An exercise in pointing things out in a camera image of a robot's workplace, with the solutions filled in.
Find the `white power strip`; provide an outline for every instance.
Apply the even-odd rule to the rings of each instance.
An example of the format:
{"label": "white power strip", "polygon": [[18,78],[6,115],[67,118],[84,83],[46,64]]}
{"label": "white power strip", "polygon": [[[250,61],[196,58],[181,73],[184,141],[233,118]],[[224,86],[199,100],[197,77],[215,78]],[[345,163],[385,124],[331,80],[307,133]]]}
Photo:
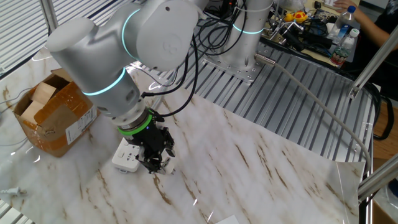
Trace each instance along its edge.
{"label": "white power strip", "polygon": [[129,144],[124,138],[120,142],[118,150],[116,150],[112,163],[123,174],[127,172],[135,172],[139,167],[139,161],[136,156],[139,152],[139,146]]}
{"label": "white power strip", "polygon": [[[139,153],[139,149],[140,146],[129,144],[123,138],[112,158],[113,165],[116,168],[118,168],[119,171],[123,174],[137,171],[140,165],[140,162],[136,159],[136,156]],[[172,157],[170,157],[167,154],[166,150],[163,151],[161,156],[162,156],[162,164],[164,165],[164,167],[160,171],[160,173],[171,174],[174,170],[174,163],[172,162]]]}

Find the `power outlet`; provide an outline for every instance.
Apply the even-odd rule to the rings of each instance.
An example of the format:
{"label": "power outlet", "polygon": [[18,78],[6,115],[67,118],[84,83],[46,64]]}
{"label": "power outlet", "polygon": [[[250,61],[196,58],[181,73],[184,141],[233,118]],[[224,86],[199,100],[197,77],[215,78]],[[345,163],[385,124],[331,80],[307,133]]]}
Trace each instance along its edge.
{"label": "power outlet", "polygon": [[122,173],[135,172],[139,167],[139,161],[136,156],[139,152],[139,146],[129,144],[124,138],[116,150],[112,163]]}

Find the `table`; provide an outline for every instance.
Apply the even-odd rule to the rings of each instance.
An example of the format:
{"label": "table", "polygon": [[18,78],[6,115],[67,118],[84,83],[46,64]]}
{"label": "table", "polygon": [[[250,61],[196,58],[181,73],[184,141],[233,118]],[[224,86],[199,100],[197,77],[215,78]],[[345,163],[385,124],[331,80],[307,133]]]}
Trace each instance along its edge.
{"label": "table", "polygon": [[[37,84],[59,65],[29,61],[1,80],[5,98]],[[140,90],[154,82],[127,68]],[[188,96],[166,96],[159,111]],[[23,137],[10,111],[0,141]],[[140,167],[121,174],[111,163],[121,136],[101,115],[62,158],[29,143],[0,151],[0,189],[20,186],[26,197],[4,197],[36,223],[357,223],[363,162],[334,162],[197,95],[164,124],[175,139],[173,175]]]}

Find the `metal plate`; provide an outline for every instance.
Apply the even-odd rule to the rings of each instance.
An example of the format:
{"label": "metal plate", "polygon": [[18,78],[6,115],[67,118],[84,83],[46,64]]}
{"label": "metal plate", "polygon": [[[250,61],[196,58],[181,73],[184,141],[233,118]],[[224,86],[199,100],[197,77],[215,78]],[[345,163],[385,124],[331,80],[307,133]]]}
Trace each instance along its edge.
{"label": "metal plate", "polygon": [[220,56],[218,55],[206,55],[202,58],[201,62],[216,67],[246,83],[252,83],[254,80],[256,80],[264,66],[263,63],[257,62],[253,67],[248,68],[247,70],[240,70],[224,63],[224,61],[220,59]]}

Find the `person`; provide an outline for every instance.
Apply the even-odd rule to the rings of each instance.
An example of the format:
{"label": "person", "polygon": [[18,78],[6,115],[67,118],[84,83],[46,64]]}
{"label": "person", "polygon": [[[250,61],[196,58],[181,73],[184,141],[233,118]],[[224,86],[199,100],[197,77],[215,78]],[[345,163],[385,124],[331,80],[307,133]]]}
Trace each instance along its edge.
{"label": "person", "polygon": [[[346,62],[342,69],[353,75],[359,75],[389,38],[390,33],[397,27],[398,0],[389,0],[386,9],[375,23],[350,0],[337,0],[334,6],[341,8],[337,10],[338,12],[346,11],[349,6],[356,8],[354,18],[361,24],[361,34],[358,38],[353,62]],[[370,82],[382,86],[382,91],[396,92],[398,98],[398,91],[394,86],[398,83],[398,45],[394,47],[394,50],[376,70]]]}

